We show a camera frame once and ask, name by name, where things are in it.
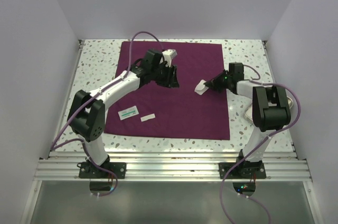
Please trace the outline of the small white bandage strip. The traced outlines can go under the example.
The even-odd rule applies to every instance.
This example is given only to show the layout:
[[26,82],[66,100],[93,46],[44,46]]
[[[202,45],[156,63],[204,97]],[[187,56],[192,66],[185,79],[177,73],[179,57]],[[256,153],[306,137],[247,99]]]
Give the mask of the small white bandage strip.
[[155,114],[149,114],[149,115],[141,117],[140,121],[145,122],[145,121],[148,121],[148,120],[151,120],[151,119],[154,119],[154,118],[156,118]]

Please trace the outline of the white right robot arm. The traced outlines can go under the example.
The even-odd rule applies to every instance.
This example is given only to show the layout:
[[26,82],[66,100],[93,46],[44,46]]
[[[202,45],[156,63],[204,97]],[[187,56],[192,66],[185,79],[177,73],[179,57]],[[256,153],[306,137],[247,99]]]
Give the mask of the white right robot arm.
[[251,115],[254,130],[246,146],[236,160],[238,176],[247,178],[254,172],[254,165],[262,161],[272,137],[289,125],[291,112],[286,89],[281,86],[259,83],[245,78],[246,65],[230,63],[229,69],[203,83],[204,89],[217,92],[230,90],[233,94],[251,99]]

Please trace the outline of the white green suture packet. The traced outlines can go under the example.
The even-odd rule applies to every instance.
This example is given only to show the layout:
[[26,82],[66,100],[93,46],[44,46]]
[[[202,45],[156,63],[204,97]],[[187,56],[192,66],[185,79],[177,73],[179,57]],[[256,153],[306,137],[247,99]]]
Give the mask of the white green suture packet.
[[124,120],[133,116],[137,116],[139,114],[136,106],[129,107],[127,109],[121,110],[118,112],[118,116],[120,120]]

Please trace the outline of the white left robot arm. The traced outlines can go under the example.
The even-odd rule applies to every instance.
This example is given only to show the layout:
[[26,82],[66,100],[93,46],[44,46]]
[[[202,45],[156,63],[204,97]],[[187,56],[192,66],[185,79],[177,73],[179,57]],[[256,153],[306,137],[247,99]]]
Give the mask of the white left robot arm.
[[155,82],[166,88],[178,88],[177,66],[172,60],[177,51],[147,50],[145,56],[130,64],[116,79],[90,92],[78,91],[73,99],[67,125],[84,141],[83,149],[93,162],[91,171],[104,178],[110,171],[108,153],[101,134],[106,127],[106,111],[127,94]]

